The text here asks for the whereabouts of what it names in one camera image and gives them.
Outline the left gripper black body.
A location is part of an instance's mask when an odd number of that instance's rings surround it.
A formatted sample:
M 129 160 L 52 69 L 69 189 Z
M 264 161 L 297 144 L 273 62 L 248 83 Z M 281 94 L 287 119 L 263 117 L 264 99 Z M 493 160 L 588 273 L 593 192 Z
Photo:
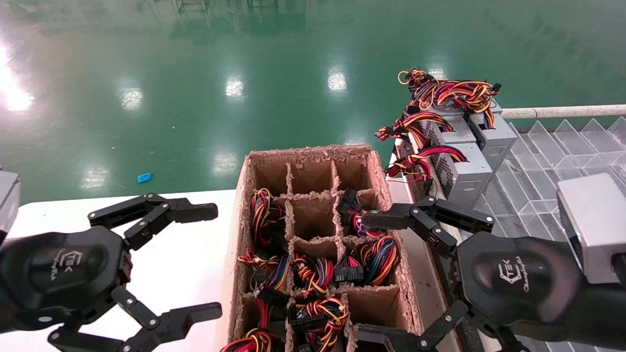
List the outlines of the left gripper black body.
M 88 325 L 131 276 L 125 241 L 103 226 L 11 238 L 1 246 L 1 332 Z

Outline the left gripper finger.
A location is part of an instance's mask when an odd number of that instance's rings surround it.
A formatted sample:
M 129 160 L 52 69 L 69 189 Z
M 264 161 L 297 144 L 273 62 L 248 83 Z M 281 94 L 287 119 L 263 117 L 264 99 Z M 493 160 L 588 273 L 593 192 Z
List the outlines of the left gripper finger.
M 139 250 L 154 235 L 170 223 L 192 223 L 216 219 L 218 207 L 215 203 L 192 204 L 187 198 L 164 198 L 155 193 L 116 203 L 88 215 L 91 226 L 114 229 L 137 220 L 125 230 L 125 243 L 131 250 Z
M 156 316 L 123 286 L 112 290 L 111 297 L 141 325 L 134 336 L 122 341 L 61 326 L 49 335 L 48 342 L 61 352 L 152 352 L 159 345 L 185 339 L 194 324 L 222 316 L 222 306 L 217 302 L 173 309 Z

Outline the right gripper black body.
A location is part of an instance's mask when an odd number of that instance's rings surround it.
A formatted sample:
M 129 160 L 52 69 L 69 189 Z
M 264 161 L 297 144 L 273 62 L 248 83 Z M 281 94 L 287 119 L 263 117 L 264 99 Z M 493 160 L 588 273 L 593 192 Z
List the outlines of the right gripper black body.
M 565 242 L 474 234 L 457 249 L 461 296 L 488 336 L 572 338 L 583 329 L 586 279 Z

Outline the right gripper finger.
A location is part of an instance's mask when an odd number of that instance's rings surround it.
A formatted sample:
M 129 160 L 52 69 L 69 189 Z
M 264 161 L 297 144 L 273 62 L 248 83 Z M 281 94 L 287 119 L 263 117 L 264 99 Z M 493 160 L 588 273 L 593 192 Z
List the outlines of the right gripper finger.
M 531 337 L 530 299 L 458 299 L 421 335 L 401 328 L 356 324 L 357 340 L 386 345 L 391 352 L 435 352 L 437 345 L 463 320 L 490 338 L 503 352 L 527 352 L 516 335 Z
M 494 219 L 477 210 L 429 197 L 417 203 L 393 203 L 389 210 L 367 210 L 361 222 L 375 229 L 411 229 L 440 255 L 454 258 L 458 241 L 441 227 L 441 223 L 472 234 L 490 233 Z

